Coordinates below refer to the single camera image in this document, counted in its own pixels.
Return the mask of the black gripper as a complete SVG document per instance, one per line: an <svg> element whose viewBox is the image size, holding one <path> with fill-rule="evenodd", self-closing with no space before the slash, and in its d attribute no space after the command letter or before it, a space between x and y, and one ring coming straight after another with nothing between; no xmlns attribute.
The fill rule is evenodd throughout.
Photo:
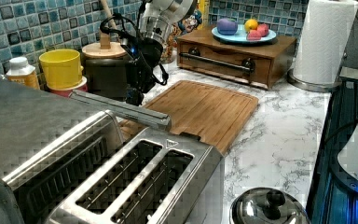
<svg viewBox="0 0 358 224"><path fill-rule="evenodd" d="M144 93L148 93L158 82L153 70L160 62L163 47L155 39L125 35L120 39L120 46L130 56L126 64L127 82L126 103L141 105Z"/></svg>

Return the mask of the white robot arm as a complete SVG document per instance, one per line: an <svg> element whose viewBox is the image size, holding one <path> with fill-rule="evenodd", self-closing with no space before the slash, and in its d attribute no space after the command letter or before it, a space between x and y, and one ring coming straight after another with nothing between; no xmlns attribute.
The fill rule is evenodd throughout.
<svg viewBox="0 0 358 224"><path fill-rule="evenodd" d="M187 19L196 6L197 0L143 0L136 35L120 38L120 46L131 57L126 69L128 104L140 105L144 94L156 84L167 84L169 74L160 62L163 44L172 32L172 25Z"/></svg>

